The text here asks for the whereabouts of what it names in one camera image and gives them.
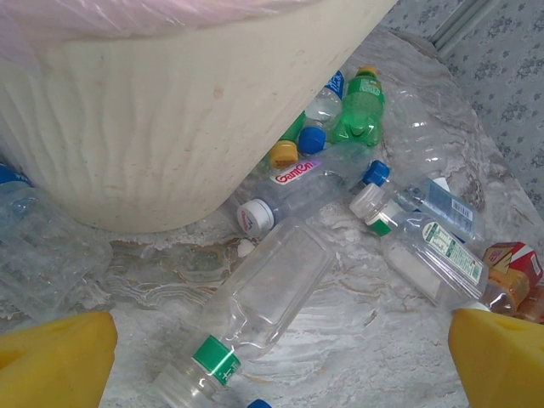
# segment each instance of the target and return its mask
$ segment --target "white plastic bin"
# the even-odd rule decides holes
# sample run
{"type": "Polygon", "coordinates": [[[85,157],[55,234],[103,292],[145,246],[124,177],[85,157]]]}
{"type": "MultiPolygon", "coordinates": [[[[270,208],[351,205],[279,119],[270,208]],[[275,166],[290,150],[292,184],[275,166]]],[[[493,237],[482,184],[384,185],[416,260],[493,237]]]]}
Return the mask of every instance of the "white plastic bin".
{"type": "Polygon", "coordinates": [[[323,0],[0,61],[0,149],[75,219],[157,232],[215,210],[392,7],[323,0]]]}

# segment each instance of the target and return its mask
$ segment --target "plastic bottle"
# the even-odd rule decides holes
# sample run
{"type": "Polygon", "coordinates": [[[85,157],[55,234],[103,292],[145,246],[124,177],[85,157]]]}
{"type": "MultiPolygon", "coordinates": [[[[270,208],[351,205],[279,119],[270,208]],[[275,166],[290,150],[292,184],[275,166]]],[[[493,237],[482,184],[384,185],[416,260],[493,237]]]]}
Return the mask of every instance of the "plastic bottle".
{"type": "Polygon", "coordinates": [[[433,128],[430,115],[421,100],[411,90],[391,95],[388,102],[386,151],[391,156],[391,167],[401,184],[408,184],[421,176],[444,185],[447,155],[444,140],[433,128]]]}
{"type": "Polygon", "coordinates": [[[306,219],[359,183],[372,158],[360,143],[335,144],[258,182],[237,218],[249,236],[261,236],[287,217],[306,219]]]}
{"type": "Polygon", "coordinates": [[[349,208],[383,237],[389,266],[435,305],[453,310],[480,299],[487,267],[434,218],[405,212],[375,184],[368,184],[349,208]]]}
{"type": "Polygon", "coordinates": [[[283,133],[269,151],[270,166],[286,168],[298,162],[297,137],[303,128],[306,115],[301,113],[297,120],[283,133]]]}
{"type": "Polygon", "coordinates": [[[475,252],[483,249],[485,222],[472,206],[428,177],[399,185],[389,174],[389,167],[376,160],[366,172],[363,183],[382,187],[407,212],[420,211],[434,217],[475,252]]]}
{"type": "Polygon", "coordinates": [[[204,306],[197,332],[155,381],[173,408],[209,406],[244,360],[278,342],[334,251],[303,221],[281,222],[204,306]]]}
{"type": "Polygon", "coordinates": [[[343,74],[338,71],[306,108],[306,117],[320,122],[328,131],[342,113],[343,74]]]}
{"type": "Polygon", "coordinates": [[[111,246],[73,221],[25,176],[0,164],[0,296],[34,320],[64,315],[87,273],[103,272],[111,246]]]}
{"type": "Polygon", "coordinates": [[[381,126],[385,97],[382,84],[377,79],[376,69],[366,65],[359,68],[357,75],[348,83],[348,92],[343,99],[343,112],[340,118],[342,125],[336,128],[332,136],[332,143],[344,141],[342,126],[345,134],[354,141],[367,145],[375,145],[375,141],[367,141],[376,128],[381,126]]]}

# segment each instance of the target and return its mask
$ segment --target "floral wallpaper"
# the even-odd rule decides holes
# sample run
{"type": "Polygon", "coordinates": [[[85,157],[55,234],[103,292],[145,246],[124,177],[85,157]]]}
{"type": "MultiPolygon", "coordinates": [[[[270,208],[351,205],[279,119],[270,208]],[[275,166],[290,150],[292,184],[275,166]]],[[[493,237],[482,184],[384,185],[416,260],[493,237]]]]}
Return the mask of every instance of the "floral wallpaper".
{"type": "Polygon", "coordinates": [[[382,26],[431,37],[463,0],[399,0],[383,18],[382,26]]]}
{"type": "Polygon", "coordinates": [[[503,0],[447,65],[544,217],[544,2],[503,0]]]}

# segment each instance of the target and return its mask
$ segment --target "blue bottle cap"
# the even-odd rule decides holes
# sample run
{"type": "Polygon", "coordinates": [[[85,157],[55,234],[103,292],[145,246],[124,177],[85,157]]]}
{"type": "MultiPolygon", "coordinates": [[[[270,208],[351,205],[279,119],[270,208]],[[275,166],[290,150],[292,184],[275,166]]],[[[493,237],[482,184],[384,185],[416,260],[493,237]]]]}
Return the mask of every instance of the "blue bottle cap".
{"type": "Polygon", "coordinates": [[[247,406],[247,408],[272,408],[272,407],[268,405],[266,402],[264,402],[262,399],[255,399],[250,405],[247,406]]]}
{"type": "Polygon", "coordinates": [[[305,127],[298,136],[298,149],[307,155],[313,155],[325,149],[326,133],[318,127],[305,127]]]}
{"type": "Polygon", "coordinates": [[[14,172],[11,168],[3,163],[0,163],[0,184],[9,183],[11,181],[21,181],[23,183],[31,184],[31,181],[23,176],[14,172]]]}
{"type": "Polygon", "coordinates": [[[391,171],[387,164],[383,161],[375,160],[372,162],[368,171],[363,176],[363,183],[365,184],[375,184],[378,187],[381,187],[388,179],[391,171]]]}

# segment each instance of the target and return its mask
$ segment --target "bottle neck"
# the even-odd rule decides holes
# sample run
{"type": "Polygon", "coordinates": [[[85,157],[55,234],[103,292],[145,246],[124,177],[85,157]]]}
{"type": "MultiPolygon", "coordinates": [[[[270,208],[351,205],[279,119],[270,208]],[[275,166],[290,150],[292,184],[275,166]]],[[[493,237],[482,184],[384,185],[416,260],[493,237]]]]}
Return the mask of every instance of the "bottle neck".
{"type": "Polygon", "coordinates": [[[405,211],[393,200],[387,200],[377,210],[365,217],[368,228],[380,236],[385,236],[399,228],[399,215],[405,211]]]}

